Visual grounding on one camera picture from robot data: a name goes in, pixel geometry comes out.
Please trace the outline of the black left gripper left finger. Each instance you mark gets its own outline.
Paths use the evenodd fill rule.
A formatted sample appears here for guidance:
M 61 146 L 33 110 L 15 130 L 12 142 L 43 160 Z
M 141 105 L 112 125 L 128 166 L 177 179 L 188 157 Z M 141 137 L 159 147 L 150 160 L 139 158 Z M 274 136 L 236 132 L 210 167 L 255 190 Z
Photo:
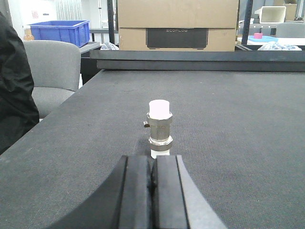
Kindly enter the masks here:
M 122 156 L 106 180 L 51 229 L 151 229 L 151 175 L 146 156 Z

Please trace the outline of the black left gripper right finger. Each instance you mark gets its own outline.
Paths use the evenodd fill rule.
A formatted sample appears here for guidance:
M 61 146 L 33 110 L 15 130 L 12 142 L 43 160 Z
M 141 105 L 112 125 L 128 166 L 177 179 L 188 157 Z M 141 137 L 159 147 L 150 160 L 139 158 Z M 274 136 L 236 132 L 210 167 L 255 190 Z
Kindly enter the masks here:
M 181 155 L 157 156 L 152 170 L 155 229 L 225 229 L 190 177 Z

